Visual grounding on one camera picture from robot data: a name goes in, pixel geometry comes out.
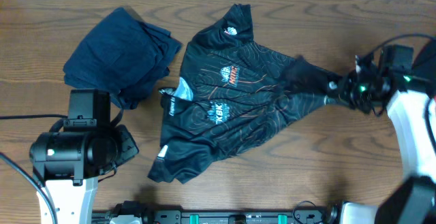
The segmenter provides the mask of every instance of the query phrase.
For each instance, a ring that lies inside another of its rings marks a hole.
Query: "dark blue cloth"
[[[124,109],[134,109],[147,98],[181,44],[171,32],[135,20],[123,8],[104,18],[79,43],[63,67],[65,83],[117,95]]]

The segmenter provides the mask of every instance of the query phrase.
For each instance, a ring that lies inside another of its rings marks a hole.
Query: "teal light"
[[[403,76],[403,78],[406,80],[406,82],[410,82],[411,78],[409,76]]]

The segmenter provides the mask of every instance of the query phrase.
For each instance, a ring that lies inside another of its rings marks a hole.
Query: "wooden table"
[[[436,0],[3,0],[0,114],[67,114],[71,87],[63,83],[63,64],[116,7],[132,7],[186,45],[233,3],[252,5],[257,43],[290,56],[303,54],[339,74],[354,68],[355,54],[365,54],[389,37],[436,32]],[[412,38],[399,43],[418,52],[425,42]],[[157,86],[177,85],[183,54]],[[140,154],[99,185],[94,209],[128,199],[192,210],[290,209],[305,199],[318,205],[342,199],[380,204],[402,179],[396,135],[387,116],[328,106],[265,145],[212,164],[185,185],[157,184],[146,175],[159,152],[159,100],[156,87],[136,110],[125,112],[123,123]],[[31,172],[29,147],[54,121],[0,121],[0,151]],[[0,171],[2,223],[38,223],[34,189],[4,163]]]

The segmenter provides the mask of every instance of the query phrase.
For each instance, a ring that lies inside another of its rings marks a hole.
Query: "folded cloth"
[[[234,5],[187,45],[177,89],[162,89],[154,181],[185,183],[214,161],[260,146],[326,104],[340,76],[253,40],[250,5]]]
[[[104,18],[79,43],[63,67],[65,83],[117,95],[124,109],[134,109],[147,98],[181,44],[171,32],[135,20],[124,8]]]

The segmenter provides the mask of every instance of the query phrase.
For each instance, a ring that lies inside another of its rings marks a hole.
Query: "green strip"
[[[287,224],[287,215],[279,214],[279,224]]]
[[[191,214],[189,216],[189,224],[199,224],[200,223],[200,217],[198,214]]]

